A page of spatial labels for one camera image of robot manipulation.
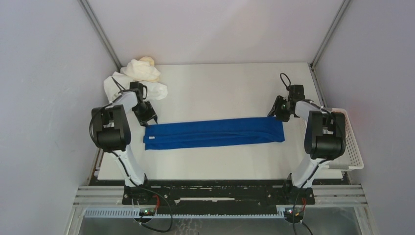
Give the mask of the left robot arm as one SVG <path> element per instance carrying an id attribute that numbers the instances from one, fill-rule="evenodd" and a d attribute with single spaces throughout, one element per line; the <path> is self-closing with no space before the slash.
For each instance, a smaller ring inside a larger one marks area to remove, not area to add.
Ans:
<path id="1" fill-rule="evenodd" d="M 133 113 L 142 127 L 157 123 L 157 114 L 151 103 L 145 101 L 138 89 L 121 91 L 113 101 L 91 110 L 89 123 L 90 138 L 96 147 L 113 154 L 123 174 L 125 185 L 137 187 L 134 198 L 141 204 L 149 203 L 153 191 L 143 186 L 147 182 L 145 171 L 134 157 L 131 141 L 132 132 L 127 115 Z"/>

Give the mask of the blue towel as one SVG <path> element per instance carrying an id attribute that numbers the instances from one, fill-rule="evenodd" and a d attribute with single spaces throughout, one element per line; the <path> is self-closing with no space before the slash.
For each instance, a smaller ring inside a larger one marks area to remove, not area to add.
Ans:
<path id="1" fill-rule="evenodd" d="M 156 124 L 146 127 L 145 150 L 170 150 L 284 142 L 281 121 L 248 117 Z"/>

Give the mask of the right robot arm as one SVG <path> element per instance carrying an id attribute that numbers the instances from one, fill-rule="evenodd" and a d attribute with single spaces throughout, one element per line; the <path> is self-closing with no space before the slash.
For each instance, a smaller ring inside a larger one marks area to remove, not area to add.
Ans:
<path id="1" fill-rule="evenodd" d="M 306 156 L 291 173 L 292 185 L 283 190 L 283 199 L 290 204 L 302 198 L 300 188 L 309 188 L 321 167 L 342 156 L 346 150 L 346 117 L 329 111 L 312 100 L 285 99 L 277 96 L 268 113 L 279 121 L 288 122 L 291 116 L 306 121 L 304 150 Z"/>

